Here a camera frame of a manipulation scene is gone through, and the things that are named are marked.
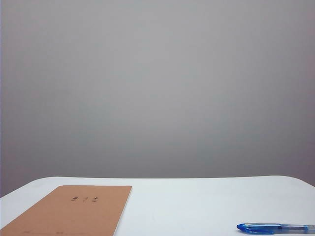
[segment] blue pen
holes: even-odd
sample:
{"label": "blue pen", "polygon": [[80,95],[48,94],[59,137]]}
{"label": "blue pen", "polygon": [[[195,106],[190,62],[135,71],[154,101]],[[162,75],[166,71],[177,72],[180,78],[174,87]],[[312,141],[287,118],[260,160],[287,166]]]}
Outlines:
{"label": "blue pen", "polygon": [[246,223],[237,225],[236,227],[250,235],[315,234],[315,225]]}

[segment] notebook cover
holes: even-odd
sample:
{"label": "notebook cover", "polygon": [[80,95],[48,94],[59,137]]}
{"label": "notebook cover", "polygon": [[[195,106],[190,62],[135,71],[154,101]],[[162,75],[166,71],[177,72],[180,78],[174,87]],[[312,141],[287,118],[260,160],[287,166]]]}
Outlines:
{"label": "notebook cover", "polygon": [[131,186],[60,186],[3,227],[1,236],[112,236],[130,191]]}

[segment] white surface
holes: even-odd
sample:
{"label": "white surface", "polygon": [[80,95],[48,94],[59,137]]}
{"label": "white surface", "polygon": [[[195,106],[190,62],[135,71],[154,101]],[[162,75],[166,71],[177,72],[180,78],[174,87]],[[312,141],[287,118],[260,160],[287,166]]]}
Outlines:
{"label": "white surface", "polygon": [[48,177],[1,198],[1,228],[59,185],[132,185],[115,236],[240,236],[236,225],[245,222],[315,224],[315,187],[292,177]]}

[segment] transparent pen barrel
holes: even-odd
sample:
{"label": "transparent pen barrel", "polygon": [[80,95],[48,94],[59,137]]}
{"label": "transparent pen barrel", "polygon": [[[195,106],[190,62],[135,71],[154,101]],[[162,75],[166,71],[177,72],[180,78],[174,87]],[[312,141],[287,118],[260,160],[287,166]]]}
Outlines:
{"label": "transparent pen barrel", "polygon": [[315,234],[315,225],[281,225],[275,233]]}

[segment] gray wall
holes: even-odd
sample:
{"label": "gray wall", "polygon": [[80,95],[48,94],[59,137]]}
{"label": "gray wall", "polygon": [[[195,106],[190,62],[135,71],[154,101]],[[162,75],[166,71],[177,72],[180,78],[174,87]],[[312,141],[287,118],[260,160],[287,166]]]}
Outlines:
{"label": "gray wall", "polygon": [[41,177],[315,185],[314,0],[2,0],[2,195]]}

